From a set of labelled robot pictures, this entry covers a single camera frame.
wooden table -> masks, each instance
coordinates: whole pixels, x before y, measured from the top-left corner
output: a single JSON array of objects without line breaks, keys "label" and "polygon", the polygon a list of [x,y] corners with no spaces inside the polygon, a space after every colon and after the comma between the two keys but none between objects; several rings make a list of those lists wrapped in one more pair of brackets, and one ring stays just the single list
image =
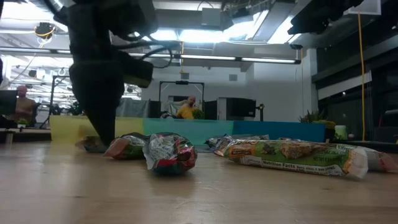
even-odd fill
[{"label": "wooden table", "polygon": [[0,223],[397,223],[398,174],[363,181],[234,164],[201,153],[185,176],[73,146],[0,146]]}]

ceiling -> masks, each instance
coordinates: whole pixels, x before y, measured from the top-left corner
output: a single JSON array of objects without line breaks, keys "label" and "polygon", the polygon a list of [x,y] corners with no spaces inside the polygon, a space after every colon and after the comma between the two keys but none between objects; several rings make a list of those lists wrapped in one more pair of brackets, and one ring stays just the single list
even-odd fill
[{"label": "ceiling", "polygon": [[[68,5],[69,0],[51,0],[59,5]],[[192,55],[219,55],[235,57],[272,57],[272,58],[296,58],[296,50],[288,45],[290,40],[293,44],[302,44],[304,47],[324,47],[334,44],[348,35],[356,26],[352,24],[353,19],[345,16],[336,21],[328,28],[324,35],[304,34],[300,36],[288,35],[286,30],[291,27],[290,20],[297,15],[311,0],[212,0],[211,5],[206,2],[195,0],[153,0],[156,15],[159,22],[159,31],[152,36],[156,39],[178,39],[183,40],[183,52]],[[221,20],[217,27],[203,26],[202,10],[215,8],[228,15],[227,20]],[[238,8],[247,7],[253,21],[236,24],[230,28],[231,16]],[[53,37],[44,45],[45,49],[68,49],[69,38],[66,26],[55,22],[53,15],[43,5],[41,0],[6,1],[4,3],[3,15],[0,21],[0,46],[1,47],[31,47],[39,48],[42,39],[34,34],[34,28],[40,22],[55,24],[57,29]],[[113,44],[125,44],[126,41],[118,37],[112,37]],[[147,52],[150,49],[138,49]],[[73,63],[70,58],[36,57],[31,55],[12,54],[7,56],[11,69],[11,85],[15,88],[20,83],[32,82],[33,91],[44,93],[47,96],[50,91],[49,83],[51,75],[63,73],[68,75],[68,67]],[[222,62],[212,60],[184,60],[184,66],[202,67],[236,67],[245,72],[250,63]],[[30,69],[44,68],[47,72],[46,80],[43,78],[31,78],[28,76]],[[65,79],[55,92],[64,98],[69,98],[70,90],[67,86],[69,79]],[[135,88],[131,97],[138,98],[140,90]]]}]

